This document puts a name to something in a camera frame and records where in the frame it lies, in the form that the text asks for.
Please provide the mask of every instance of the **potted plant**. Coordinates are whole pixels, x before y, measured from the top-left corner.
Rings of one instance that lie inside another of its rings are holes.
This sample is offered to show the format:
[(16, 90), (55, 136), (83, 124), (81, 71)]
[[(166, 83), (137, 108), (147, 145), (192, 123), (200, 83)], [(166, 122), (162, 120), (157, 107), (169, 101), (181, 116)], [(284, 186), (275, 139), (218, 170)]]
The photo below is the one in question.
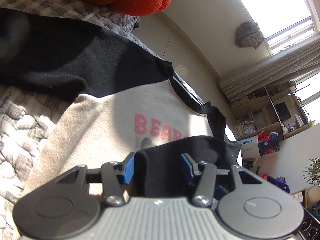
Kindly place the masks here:
[(313, 186), (307, 189), (308, 191), (308, 204), (312, 214), (316, 217), (320, 217), (320, 157), (310, 159), (311, 163), (308, 163), (306, 170), (303, 171), (303, 180), (307, 179), (309, 184)]
[(306, 170), (303, 171), (303, 179), (308, 179), (307, 182), (313, 185), (320, 185), (320, 157), (309, 159), (311, 163), (308, 163)]

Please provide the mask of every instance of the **wooden shelf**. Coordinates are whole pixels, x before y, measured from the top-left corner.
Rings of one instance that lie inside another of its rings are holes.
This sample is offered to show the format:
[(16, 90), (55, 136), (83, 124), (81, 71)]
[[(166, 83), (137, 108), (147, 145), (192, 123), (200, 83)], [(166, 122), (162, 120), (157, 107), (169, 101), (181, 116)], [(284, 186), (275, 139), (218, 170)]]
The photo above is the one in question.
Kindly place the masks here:
[(308, 123), (308, 124), (306, 124), (306, 125), (298, 128), (297, 130), (294, 130), (293, 132), (290, 132), (290, 133), (288, 133), (288, 134), (285, 134), (285, 135), (284, 135), (284, 138), (285, 138), (285, 139), (288, 139), (288, 138), (290, 138), (290, 137), (292, 137), (292, 136), (294, 136), (294, 135), (296, 135), (296, 134), (298, 134), (298, 133), (301, 133), (301, 132), (307, 130), (308, 128), (314, 126), (315, 124), (316, 124), (316, 121), (312, 121), (312, 122), (310, 122), (310, 123)]
[(254, 112), (269, 104), (271, 104), (269, 97), (263, 96), (251, 99), (242, 105), (236, 106), (231, 109), (231, 112), (234, 114), (236, 119), (239, 119), (247, 115), (248, 112), (250, 112), (250, 109), (252, 110), (252, 112)]
[(282, 124), (280, 122), (276, 122), (276, 123), (273, 123), (272, 125), (269, 125), (269, 126), (263, 128), (263, 129), (257, 130), (257, 131), (255, 131), (253, 133), (241, 136), (241, 137), (237, 138), (237, 140), (247, 139), (247, 138), (250, 138), (250, 137), (258, 135), (261, 132), (276, 132), (279, 135), (279, 141), (282, 141), (284, 139), (283, 138)]
[(296, 108), (298, 109), (299, 113), (301, 114), (302, 116), (302, 120), (305, 124), (308, 124), (308, 117), (306, 116), (305, 112), (301, 109), (301, 106), (300, 106), (300, 103), (297, 99), (297, 97), (293, 94), (293, 93), (290, 93), (291, 95), (291, 98), (293, 99), (295, 105), (296, 105)]
[(289, 95), (289, 94), (292, 92), (293, 89), (295, 89), (294, 86), (293, 86), (293, 87), (290, 87), (290, 88), (287, 88), (286, 90), (283, 90), (283, 91), (275, 94), (274, 96), (270, 96), (271, 99), (272, 99), (272, 101), (273, 101), (273, 103), (276, 105), (276, 101), (278, 101), (278, 100), (280, 100), (281, 98), (284, 98), (284, 97), (286, 97), (287, 95)]

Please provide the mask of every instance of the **black cloth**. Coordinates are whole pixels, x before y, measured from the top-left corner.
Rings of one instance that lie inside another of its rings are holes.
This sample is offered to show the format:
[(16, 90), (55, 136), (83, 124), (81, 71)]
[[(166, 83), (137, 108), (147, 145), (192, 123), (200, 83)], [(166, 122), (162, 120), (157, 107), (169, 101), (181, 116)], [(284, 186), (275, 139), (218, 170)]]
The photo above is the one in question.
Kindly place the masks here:
[(224, 139), (225, 117), (210, 102), (190, 97), (171, 62), (97, 25), (0, 8), (1, 51), (0, 83), (69, 103), (80, 93), (103, 97), (169, 79), (188, 107), (207, 114), (213, 135)]
[(214, 163), (219, 169), (237, 164), (237, 156), (226, 152), (227, 143), (210, 136), (194, 136), (164, 145), (139, 150), (134, 157), (134, 181), (137, 194), (146, 197), (177, 197), (193, 194), (183, 172), (181, 154), (196, 162)]
[(84, 21), (0, 8), (2, 84), (72, 103), (80, 93), (103, 97), (165, 80), (189, 108), (207, 114), (214, 138), (190, 137), (138, 151), (135, 182), (139, 195), (189, 195), (181, 169), (184, 152), (218, 168), (236, 164), (241, 145), (224, 141), (225, 117), (210, 102), (202, 105), (191, 98), (171, 62), (150, 55), (124, 37)]

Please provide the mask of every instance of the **green leaves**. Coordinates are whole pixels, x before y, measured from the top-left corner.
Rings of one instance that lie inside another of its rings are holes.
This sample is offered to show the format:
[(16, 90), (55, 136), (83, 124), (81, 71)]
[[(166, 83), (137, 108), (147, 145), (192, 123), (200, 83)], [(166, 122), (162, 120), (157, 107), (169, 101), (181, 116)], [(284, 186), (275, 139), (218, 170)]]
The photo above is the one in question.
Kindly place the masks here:
[(308, 167), (303, 171), (303, 180), (307, 179), (309, 184), (320, 185), (320, 157), (309, 159), (311, 163), (308, 163)]

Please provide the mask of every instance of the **ribbed gray surface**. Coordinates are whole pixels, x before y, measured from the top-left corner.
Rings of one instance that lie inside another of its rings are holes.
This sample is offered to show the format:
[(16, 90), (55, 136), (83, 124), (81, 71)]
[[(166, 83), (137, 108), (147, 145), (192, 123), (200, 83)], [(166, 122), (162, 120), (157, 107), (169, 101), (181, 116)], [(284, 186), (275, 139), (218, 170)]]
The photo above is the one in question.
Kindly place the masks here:
[(239, 239), (221, 227), (210, 209), (185, 198), (131, 198), (123, 207), (106, 209), (94, 227), (70, 240)]

